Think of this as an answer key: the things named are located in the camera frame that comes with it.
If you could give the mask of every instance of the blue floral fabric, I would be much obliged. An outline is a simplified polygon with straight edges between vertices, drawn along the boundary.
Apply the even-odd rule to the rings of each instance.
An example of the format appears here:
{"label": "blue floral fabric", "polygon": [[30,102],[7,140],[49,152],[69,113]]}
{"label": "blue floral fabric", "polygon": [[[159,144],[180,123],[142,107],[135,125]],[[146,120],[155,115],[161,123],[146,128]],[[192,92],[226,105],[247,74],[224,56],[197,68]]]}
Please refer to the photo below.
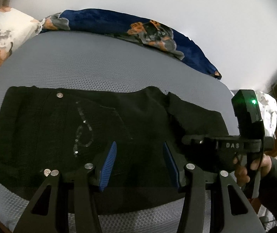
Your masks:
{"label": "blue floral fabric", "polygon": [[187,66],[221,79],[192,40],[157,21],[101,9],[66,10],[43,20],[41,33],[48,30],[86,31],[151,46],[181,60]]}

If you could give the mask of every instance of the human hand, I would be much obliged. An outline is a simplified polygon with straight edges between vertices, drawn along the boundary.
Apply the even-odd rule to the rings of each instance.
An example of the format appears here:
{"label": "human hand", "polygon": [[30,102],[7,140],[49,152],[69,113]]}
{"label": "human hand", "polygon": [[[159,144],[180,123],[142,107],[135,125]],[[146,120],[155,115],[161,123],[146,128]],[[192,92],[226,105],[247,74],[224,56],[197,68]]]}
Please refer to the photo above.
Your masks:
{"label": "human hand", "polygon": [[[237,164],[239,160],[237,158],[234,158],[233,163],[236,164],[236,170],[234,172],[234,175],[236,177],[237,184],[242,187],[246,183],[250,181],[250,177],[247,175],[247,169],[245,166],[241,166],[240,164]],[[260,159],[254,160],[250,168],[251,170],[257,170],[260,163]],[[271,170],[272,167],[272,161],[270,156],[263,155],[263,159],[261,162],[261,177],[265,177]]]}

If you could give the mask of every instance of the folded black clothing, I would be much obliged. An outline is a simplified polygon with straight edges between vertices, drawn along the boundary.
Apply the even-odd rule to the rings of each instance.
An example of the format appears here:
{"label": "folded black clothing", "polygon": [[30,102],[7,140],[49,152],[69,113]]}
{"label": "folded black clothing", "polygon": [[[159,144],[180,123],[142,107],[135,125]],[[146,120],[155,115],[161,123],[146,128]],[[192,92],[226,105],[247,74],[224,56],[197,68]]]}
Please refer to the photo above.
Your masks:
{"label": "folded black clothing", "polygon": [[228,135],[220,113],[156,87],[115,93],[10,87],[0,110],[0,183],[30,200],[45,169],[73,173],[117,143],[108,183],[95,194],[99,214],[147,209],[183,197],[172,187],[162,146],[184,134]]}

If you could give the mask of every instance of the floral pillow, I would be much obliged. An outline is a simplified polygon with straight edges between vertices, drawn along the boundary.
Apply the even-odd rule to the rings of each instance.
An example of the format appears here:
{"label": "floral pillow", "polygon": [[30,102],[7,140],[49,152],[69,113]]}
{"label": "floral pillow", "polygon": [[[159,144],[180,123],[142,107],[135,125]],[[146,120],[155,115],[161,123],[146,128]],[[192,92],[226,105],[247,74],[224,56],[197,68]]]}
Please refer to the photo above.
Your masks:
{"label": "floral pillow", "polygon": [[0,8],[0,66],[26,40],[37,35],[42,23],[11,7]]}

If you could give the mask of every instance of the gray mesh cushion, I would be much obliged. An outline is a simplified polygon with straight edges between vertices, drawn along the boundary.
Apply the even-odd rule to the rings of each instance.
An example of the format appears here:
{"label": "gray mesh cushion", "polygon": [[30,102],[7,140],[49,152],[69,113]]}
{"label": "gray mesh cushion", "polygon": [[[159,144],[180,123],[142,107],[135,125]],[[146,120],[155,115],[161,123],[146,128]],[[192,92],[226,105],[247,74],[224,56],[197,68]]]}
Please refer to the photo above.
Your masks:
{"label": "gray mesh cushion", "polygon": [[[32,85],[114,92],[156,86],[185,101],[220,112],[229,133],[238,134],[232,95],[220,81],[159,51],[107,36],[48,32],[30,39],[0,67],[0,107],[10,86]],[[100,216],[103,232],[176,232],[182,202]],[[27,203],[0,184],[0,221],[5,226],[14,229]],[[73,215],[69,219],[74,232]]]}

